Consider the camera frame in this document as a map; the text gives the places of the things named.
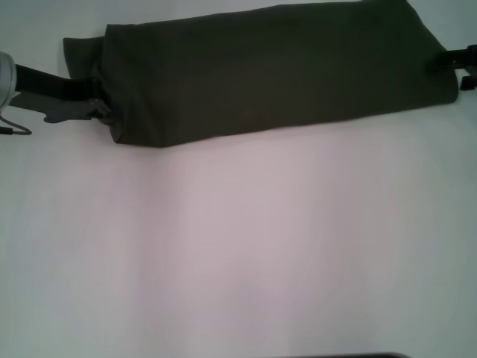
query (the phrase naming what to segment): white surface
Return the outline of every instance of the white surface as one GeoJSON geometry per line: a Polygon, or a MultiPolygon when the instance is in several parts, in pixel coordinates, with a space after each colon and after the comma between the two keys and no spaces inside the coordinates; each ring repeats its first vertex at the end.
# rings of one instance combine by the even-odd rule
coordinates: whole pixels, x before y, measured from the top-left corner
{"type": "MultiPolygon", "coordinates": [[[[275,3],[3,1],[0,49],[66,75],[63,37],[275,3]]],[[[475,1],[412,4],[477,43],[475,1]]],[[[166,150],[4,114],[0,357],[476,355],[477,93],[166,150]]]]}

